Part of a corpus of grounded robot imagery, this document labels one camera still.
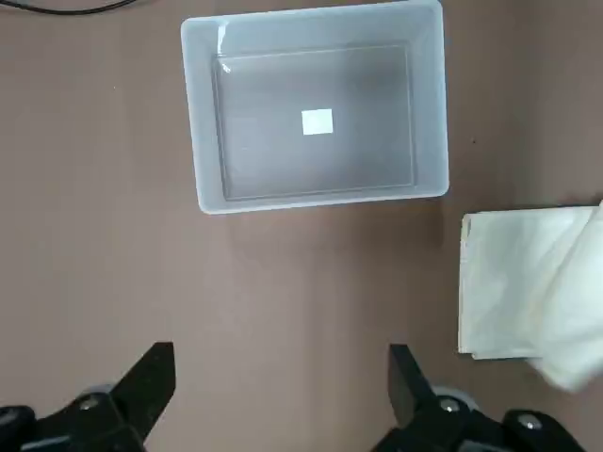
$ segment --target table surface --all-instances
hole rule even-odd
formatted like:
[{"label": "table surface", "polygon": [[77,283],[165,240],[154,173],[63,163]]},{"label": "table surface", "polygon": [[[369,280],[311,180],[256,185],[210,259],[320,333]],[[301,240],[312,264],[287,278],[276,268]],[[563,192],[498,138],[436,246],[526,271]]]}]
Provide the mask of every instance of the table surface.
[{"label": "table surface", "polygon": [[202,214],[180,23],[327,2],[0,11],[0,405],[49,413],[173,340],[151,451],[366,451],[393,426],[397,342],[488,414],[546,411],[599,449],[603,379],[566,395],[455,348],[462,215],[603,196],[603,3],[444,2],[445,197]]}]

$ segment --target black cable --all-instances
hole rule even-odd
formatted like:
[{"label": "black cable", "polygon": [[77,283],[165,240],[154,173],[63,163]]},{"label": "black cable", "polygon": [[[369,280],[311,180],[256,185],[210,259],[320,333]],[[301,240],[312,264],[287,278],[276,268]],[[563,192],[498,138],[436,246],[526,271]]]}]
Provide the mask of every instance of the black cable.
[{"label": "black cable", "polygon": [[121,0],[120,2],[110,3],[102,7],[88,9],[49,9],[34,7],[33,5],[27,5],[20,2],[13,2],[12,0],[0,0],[0,6],[24,9],[25,11],[38,12],[39,14],[51,14],[54,16],[87,16],[89,14],[97,14],[99,12],[125,7],[136,1],[138,0]]}]

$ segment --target white square label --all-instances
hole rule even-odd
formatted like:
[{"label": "white square label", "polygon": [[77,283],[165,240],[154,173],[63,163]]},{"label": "white square label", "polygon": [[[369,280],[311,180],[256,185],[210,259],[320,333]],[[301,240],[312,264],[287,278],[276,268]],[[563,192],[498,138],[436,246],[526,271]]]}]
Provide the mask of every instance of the white square label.
[{"label": "white square label", "polygon": [[333,113],[331,108],[304,110],[301,113],[301,126],[304,135],[333,133]]}]

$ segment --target translucent plastic container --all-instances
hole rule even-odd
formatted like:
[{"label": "translucent plastic container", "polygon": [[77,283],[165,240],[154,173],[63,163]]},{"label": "translucent plastic container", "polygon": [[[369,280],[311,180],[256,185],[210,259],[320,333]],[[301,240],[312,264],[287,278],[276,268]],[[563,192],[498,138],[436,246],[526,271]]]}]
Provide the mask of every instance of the translucent plastic container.
[{"label": "translucent plastic container", "polygon": [[181,31],[205,212],[447,191],[436,0],[194,18]]}]

